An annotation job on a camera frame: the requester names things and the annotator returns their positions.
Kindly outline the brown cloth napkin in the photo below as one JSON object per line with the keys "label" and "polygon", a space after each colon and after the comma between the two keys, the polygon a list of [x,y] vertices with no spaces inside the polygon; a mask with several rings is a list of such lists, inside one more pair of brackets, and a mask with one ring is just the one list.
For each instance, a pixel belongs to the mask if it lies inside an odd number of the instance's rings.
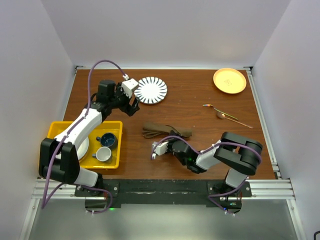
{"label": "brown cloth napkin", "polygon": [[173,132],[176,136],[189,138],[193,135],[191,128],[176,127],[168,124],[160,124],[154,122],[145,122],[142,127],[142,135],[146,139],[154,138],[160,135],[169,135]]}

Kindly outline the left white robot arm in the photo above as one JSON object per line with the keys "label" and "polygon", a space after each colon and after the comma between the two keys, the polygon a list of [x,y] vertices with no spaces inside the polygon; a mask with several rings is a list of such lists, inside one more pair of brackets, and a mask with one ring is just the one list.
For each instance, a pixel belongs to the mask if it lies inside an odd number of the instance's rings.
{"label": "left white robot arm", "polygon": [[45,195],[50,180],[86,186],[86,191],[92,196],[99,196],[103,192],[102,175],[80,167],[77,150],[113,109],[119,109],[130,117],[140,109],[139,100],[132,98],[138,86],[139,83],[133,78],[121,83],[113,80],[100,81],[97,92],[89,95],[89,102],[79,117],[55,138],[47,137],[41,142],[39,175],[46,179]]}

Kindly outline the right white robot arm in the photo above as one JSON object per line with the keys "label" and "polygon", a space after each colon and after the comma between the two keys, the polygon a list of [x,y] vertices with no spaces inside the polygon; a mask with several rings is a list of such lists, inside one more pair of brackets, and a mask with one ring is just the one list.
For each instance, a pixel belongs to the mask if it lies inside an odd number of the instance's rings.
{"label": "right white robot arm", "polygon": [[235,196],[248,176],[256,174],[262,163],[263,145],[253,139],[224,132],[221,138],[205,150],[196,150],[179,135],[169,135],[152,144],[152,158],[164,154],[175,156],[195,174],[205,173],[219,163],[229,167],[221,187],[212,197]]}

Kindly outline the white blue striped plate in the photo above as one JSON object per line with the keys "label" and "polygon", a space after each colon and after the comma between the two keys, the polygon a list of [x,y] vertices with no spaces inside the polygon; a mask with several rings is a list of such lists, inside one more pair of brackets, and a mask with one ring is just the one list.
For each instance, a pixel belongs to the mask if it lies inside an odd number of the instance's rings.
{"label": "white blue striped plate", "polygon": [[166,83],[155,76],[143,77],[138,81],[134,95],[143,104],[154,105],[163,101],[168,93]]}

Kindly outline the dark blue mug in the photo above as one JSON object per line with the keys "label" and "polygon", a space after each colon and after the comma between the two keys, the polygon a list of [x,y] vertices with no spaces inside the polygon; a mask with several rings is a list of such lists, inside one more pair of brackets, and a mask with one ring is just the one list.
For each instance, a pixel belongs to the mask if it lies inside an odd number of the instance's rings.
{"label": "dark blue mug", "polygon": [[118,138],[112,132],[107,132],[101,136],[97,136],[96,140],[102,147],[107,147],[111,150],[116,149],[118,146]]}

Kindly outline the iridescent fork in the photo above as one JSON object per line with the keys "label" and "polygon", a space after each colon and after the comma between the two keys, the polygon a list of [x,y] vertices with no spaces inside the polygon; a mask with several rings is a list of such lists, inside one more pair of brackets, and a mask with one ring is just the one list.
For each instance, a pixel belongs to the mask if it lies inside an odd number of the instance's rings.
{"label": "iridescent fork", "polygon": [[230,114],[228,114],[228,113],[226,113],[226,112],[223,112],[223,111],[221,111],[221,110],[217,109],[217,108],[216,108],[216,107],[214,107],[212,104],[207,104],[207,103],[205,103],[205,104],[203,104],[202,106],[203,106],[203,107],[210,107],[210,108],[213,108],[215,111],[217,111],[217,112],[219,112],[219,113],[221,113],[221,114],[224,114],[225,116],[228,116],[228,117],[230,117],[230,118],[232,118],[232,119],[234,119],[234,120],[236,120],[236,121],[238,121],[238,120],[239,120],[239,119],[238,119],[238,118],[236,118],[235,116],[230,115]]}

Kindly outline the copper spoon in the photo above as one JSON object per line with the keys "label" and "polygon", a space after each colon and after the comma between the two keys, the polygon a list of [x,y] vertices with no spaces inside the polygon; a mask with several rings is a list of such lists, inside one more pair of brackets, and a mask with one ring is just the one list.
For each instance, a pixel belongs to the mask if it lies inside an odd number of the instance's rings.
{"label": "copper spoon", "polygon": [[217,113],[216,113],[216,116],[217,116],[219,119],[229,120],[229,121],[235,122],[235,123],[237,123],[237,124],[240,124],[240,125],[242,125],[242,126],[245,126],[245,127],[247,127],[247,128],[253,129],[252,126],[250,126],[250,125],[248,125],[248,124],[245,124],[245,123],[242,123],[242,122],[240,122],[240,121],[238,121],[238,120],[235,120],[235,119],[233,119],[233,118],[230,118],[230,117],[226,116],[225,114],[223,114],[223,113],[221,113],[221,112],[217,112]]}

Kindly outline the white grey mug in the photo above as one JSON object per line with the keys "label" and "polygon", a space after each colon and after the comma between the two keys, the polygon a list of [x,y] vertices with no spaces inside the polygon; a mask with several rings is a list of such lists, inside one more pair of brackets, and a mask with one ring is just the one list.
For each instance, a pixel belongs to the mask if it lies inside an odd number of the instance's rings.
{"label": "white grey mug", "polygon": [[96,153],[92,154],[93,158],[103,163],[109,162],[112,159],[112,156],[112,150],[106,146],[100,147]]}

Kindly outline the white paper plate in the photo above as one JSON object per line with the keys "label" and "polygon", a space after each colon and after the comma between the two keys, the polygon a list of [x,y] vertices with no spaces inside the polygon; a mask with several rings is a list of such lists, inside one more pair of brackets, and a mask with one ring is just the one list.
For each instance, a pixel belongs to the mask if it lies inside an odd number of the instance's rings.
{"label": "white paper plate", "polygon": [[85,155],[87,154],[87,151],[89,149],[89,138],[86,137],[85,140],[80,144],[80,146],[78,147],[78,149],[76,150],[77,153],[77,158],[78,161],[81,162],[82,159],[85,157]]}

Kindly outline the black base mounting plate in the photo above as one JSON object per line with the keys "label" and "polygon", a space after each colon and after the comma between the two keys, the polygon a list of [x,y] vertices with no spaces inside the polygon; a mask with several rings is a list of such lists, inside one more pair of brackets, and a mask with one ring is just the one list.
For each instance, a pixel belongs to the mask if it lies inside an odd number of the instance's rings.
{"label": "black base mounting plate", "polygon": [[[230,192],[231,187],[223,180],[216,179],[104,179],[104,189],[108,190],[112,199],[112,208],[121,208],[127,204],[145,205],[216,205],[208,196]],[[104,193],[80,187],[74,195],[85,198],[87,209],[102,209],[107,206]],[[240,210],[241,198],[252,197],[250,183],[247,181],[237,192],[221,196],[222,200],[213,196],[211,199],[227,207],[228,210]]]}

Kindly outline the yellow plastic bin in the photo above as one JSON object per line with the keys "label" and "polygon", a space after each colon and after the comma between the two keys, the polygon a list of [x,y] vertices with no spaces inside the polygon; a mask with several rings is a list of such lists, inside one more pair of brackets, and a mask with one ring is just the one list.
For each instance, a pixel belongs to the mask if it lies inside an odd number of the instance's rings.
{"label": "yellow plastic bin", "polygon": [[[121,121],[104,121],[97,126],[89,135],[89,147],[84,158],[79,161],[82,168],[92,170],[94,172],[102,173],[106,170],[117,169],[120,164],[121,140],[122,140],[123,123]],[[105,133],[113,133],[117,139],[118,144],[116,149],[112,150],[112,159],[108,162],[100,162],[92,157],[92,154],[101,147],[96,137],[100,137]]]}

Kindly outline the orange plate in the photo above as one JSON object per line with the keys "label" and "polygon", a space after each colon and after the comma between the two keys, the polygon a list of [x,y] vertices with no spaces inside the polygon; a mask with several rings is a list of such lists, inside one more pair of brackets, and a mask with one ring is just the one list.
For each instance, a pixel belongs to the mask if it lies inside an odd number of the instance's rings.
{"label": "orange plate", "polygon": [[223,93],[239,94],[247,86],[245,76],[233,68],[221,68],[212,77],[214,85]]}

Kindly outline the aluminium frame rail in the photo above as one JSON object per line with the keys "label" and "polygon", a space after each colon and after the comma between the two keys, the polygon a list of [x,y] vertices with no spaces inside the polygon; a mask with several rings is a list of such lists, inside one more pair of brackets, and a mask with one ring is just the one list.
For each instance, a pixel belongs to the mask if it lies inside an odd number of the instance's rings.
{"label": "aluminium frame rail", "polygon": [[[213,179],[104,179],[104,188],[111,192],[112,196],[120,194],[200,194],[204,196],[214,195],[217,190],[228,192],[231,188],[223,186],[222,180]],[[72,197],[92,199],[94,196],[87,193],[76,193],[76,186],[60,184],[51,180],[47,193],[53,194],[54,199],[69,199]],[[295,193],[290,180],[247,180],[241,187],[243,199],[254,200],[294,200]]]}

